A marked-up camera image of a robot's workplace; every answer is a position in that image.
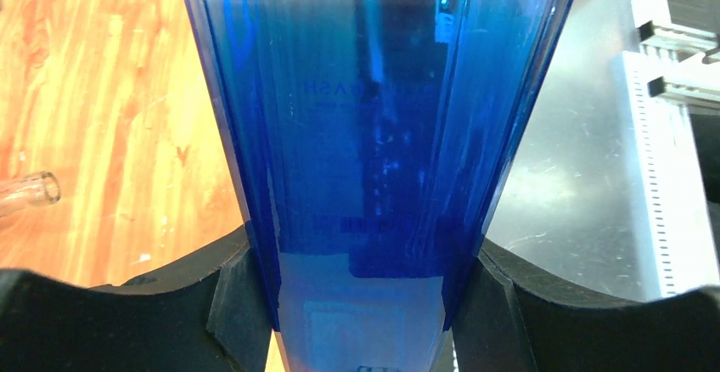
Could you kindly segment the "blue bottle silver cap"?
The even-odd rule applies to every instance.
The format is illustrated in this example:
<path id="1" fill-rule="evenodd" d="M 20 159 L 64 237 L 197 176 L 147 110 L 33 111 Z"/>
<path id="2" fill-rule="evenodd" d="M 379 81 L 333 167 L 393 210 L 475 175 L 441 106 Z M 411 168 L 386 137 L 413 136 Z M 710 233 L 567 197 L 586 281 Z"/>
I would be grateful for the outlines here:
<path id="1" fill-rule="evenodd" d="M 289 371 L 428 371 L 573 0 L 185 0 Z"/>

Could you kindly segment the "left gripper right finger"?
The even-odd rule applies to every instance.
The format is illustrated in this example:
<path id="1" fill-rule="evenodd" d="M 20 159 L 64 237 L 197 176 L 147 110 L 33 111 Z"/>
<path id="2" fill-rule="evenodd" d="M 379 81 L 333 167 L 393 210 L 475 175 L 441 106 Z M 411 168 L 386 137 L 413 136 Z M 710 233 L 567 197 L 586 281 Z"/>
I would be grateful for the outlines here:
<path id="1" fill-rule="evenodd" d="M 634 302 L 487 241 L 452 332 L 463 371 L 716 371 L 719 290 Z"/>

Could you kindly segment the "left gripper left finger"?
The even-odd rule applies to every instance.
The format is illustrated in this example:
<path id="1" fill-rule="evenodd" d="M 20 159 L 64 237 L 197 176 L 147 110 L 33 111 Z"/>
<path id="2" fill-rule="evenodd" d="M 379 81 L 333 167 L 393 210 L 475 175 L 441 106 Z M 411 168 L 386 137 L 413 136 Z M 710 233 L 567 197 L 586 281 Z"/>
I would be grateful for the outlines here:
<path id="1" fill-rule="evenodd" d="M 119 286 L 1 272 L 4 371 L 262 371 L 271 333 L 244 228 Z"/>

